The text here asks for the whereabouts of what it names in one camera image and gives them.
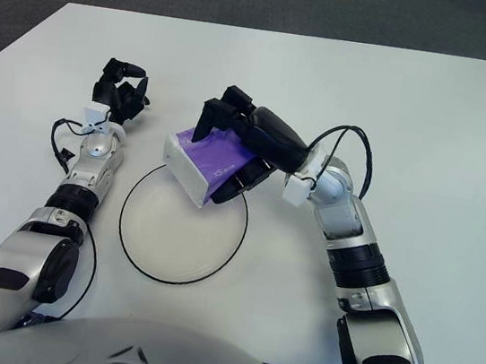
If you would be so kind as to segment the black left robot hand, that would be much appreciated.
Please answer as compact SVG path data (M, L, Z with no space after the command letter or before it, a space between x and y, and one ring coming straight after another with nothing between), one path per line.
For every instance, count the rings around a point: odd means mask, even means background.
M112 57L94 84L92 100L109 106L109 121L122 125L150 105L146 96L148 82L142 67Z

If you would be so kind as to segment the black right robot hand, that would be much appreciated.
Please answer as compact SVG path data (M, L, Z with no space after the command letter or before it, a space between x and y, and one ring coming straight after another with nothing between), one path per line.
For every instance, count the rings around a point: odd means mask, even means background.
M308 146L296 132L269 108L257 107L237 86L228 87L219 99L204 102L192 141L199 142L218 129L231 131L251 157L235 173L210 192L221 204L248 191L277 169L294 173L308 157Z

